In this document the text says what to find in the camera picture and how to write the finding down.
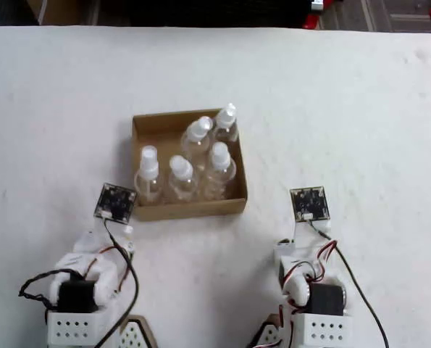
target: white tablecloth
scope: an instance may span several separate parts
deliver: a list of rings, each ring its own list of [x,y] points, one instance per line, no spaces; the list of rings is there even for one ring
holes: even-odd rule
[[[91,226],[103,182],[132,186],[132,115],[228,102],[245,212],[132,222],[133,313],[159,346],[244,347],[280,301],[288,189],[324,185],[391,346],[431,347],[431,35],[82,27],[0,28],[0,347],[45,347],[17,292]],[[352,314],[355,347],[382,347],[358,297]]]

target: cardboard box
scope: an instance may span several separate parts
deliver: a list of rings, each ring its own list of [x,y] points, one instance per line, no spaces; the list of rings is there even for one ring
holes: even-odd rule
[[[164,175],[164,181],[167,182],[170,157],[174,154],[183,154],[180,146],[183,132],[200,116],[214,117],[219,111],[220,109],[208,109],[135,116],[132,124],[134,172],[139,168],[141,148],[145,145],[153,145],[157,148],[160,170]],[[231,151],[231,156],[237,167],[235,189],[231,199],[146,207],[138,204],[135,207],[135,214],[139,220],[155,221],[241,213],[247,202],[247,185],[239,137]]]

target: robotic arm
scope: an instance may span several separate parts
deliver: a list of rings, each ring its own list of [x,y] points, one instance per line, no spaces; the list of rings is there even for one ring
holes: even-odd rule
[[[325,190],[323,187],[291,190],[291,199],[296,219],[295,236],[302,239],[303,246],[287,239],[275,246],[275,270],[285,301],[280,305],[280,314],[270,315],[248,348],[352,347],[353,318],[348,315],[348,309],[353,287],[333,265],[336,252],[388,348],[381,322],[356,282],[337,241],[327,235],[330,214]]]
[[[155,347],[143,327],[143,319],[127,319],[136,297],[138,279],[131,264],[133,228],[128,225],[135,202],[134,191],[104,184],[94,212],[94,224],[78,239],[73,251],[54,269],[27,281],[19,296],[42,301],[46,306],[48,347],[118,348]],[[34,281],[54,274],[48,298],[25,290]]]

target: white bottle cap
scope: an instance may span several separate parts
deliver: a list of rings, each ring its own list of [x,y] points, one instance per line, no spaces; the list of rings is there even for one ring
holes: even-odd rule
[[[212,129],[213,122],[209,116],[202,116],[197,121],[194,121],[188,127],[188,138],[193,143],[201,141],[207,133]]]
[[[154,180],[159,176],[159,162],[157,162],[157,149],[154,146],[145,146],[141,150],[140,177]]]
[[[221,128],[229,128],[236,121],[236,107],[229,103],[227,107],[220,110],[220,112],[215,116],[217,121],[217,126]]]
[[[228,151],[228,146],[225,143],[218,141],[212,147],[210,153],[212,165],[216,170],[228,169],[231,163],[231,156]]]
[[[193,166],[183,156],[172,156],[170,168],[178,180],[189,180],[193,177]]]

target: floor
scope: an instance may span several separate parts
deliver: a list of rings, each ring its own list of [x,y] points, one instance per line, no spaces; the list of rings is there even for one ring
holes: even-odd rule
[[[431,0],[343,0],[323,13],[320,28],[431,33]]]

